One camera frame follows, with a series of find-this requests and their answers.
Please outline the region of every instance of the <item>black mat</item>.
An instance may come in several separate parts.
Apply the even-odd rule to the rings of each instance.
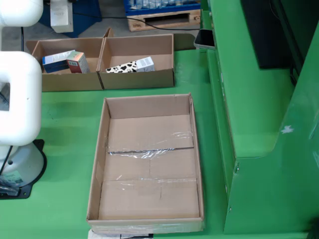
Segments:
[[[271,0],[241,0],[260,68],[288,68],[291,52]]]

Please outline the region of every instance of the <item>green panel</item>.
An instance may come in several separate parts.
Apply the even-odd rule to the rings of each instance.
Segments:
[[[236,157],[264,156],[293,93],[289,71],[259,68],[240,0],[211,0],[211,8]]]
[[[203,25],[202,28],[211,30],[212,29],[212,27],[211,27],[212,20],[211,20],[211,17],[209,16],[209,11],[202,11],[201,17],[202,17],[201,23]]]
[[[304,231],[319,215],[318,42],[319,26],[274,150],[236,162],[226,233]]]
[[[218,129],[218,139],[220,143],[221,158],[223,162],[226,192],[227,198],[229,198],[231,183],[233,179],[234,154],[226,118],[225,104],[223,101],[216,52],[217,51],[208,50],[207,59]]]

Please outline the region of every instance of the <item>black cable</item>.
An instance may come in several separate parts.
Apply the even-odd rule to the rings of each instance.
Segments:
[[[73,14],[81,15],[81,16],[88,16],[88,17],[93,17],[93,18],[99,18],[99,19],[108,19],[108,18],[111,18],[111,19],[131,19],[131,20],[135,20],[135,21],[141,21],[141,22],[145,23],[146,25],[154,27],[154,28],[159,29],[159,30],[169,30],[169,31],[193,31],[193,30],[199,30],[199,28],[196,28],[196,29],[161,28],[161,27],[153,26],[153,25],[151,25],[151,24],[149,24],[149,23],[147,23],[147,22],[145,22],[143,20],[132,18],[132,17],[127,17],[127,16],[92,16],[92,15],[88,15],[88,14],[84,14],[84,13],[78,13],[78,12],[74,12]]]
[[[8,159],[9,159],[9,156],[10,156],[10,153],[11,153],[12,148],[13,148],[13,146],[10,146],[9,151],[8,151],[8,154],[7,154],[6,157],[5,157],[5,160],[4,160],[4,162],[3,162],[3,165],[2,165],[2,167],[1,167],[1,169],[0,169],[0,176],[1,176],[2,172],[3,172],[3,170],[4,170],[4,166],[5,166],[6,162],[7,162]]]
[[[21,27],[21,51],[24,51],[24,32],[23,32],[23,27]]]

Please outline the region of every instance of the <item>sticker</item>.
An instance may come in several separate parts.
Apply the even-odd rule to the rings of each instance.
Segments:
[[[70,66],[78,66],[78,63],[76,63],[75,61],[69,61],[69,65]]]
[[[23,183],[21,175],[18,171],[13,171],[11,173],[4,173],[0,176],[0,182],[7,185],[19,186]]]

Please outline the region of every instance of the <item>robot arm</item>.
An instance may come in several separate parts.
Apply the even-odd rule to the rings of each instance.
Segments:
[[[43,13],[43,0],[0,0],[0,50],[5,26],[32,26]]]
[[[42,12],[43,0],[0,0],[0,50],[4,27],[32,26]],[[42,71],[39,63],[25,52],[0,52],[0,90],[5,83],[10,83],[10,109],[0,111],[0,160],[6,155],[8,145],[26,145],[40,131]]]

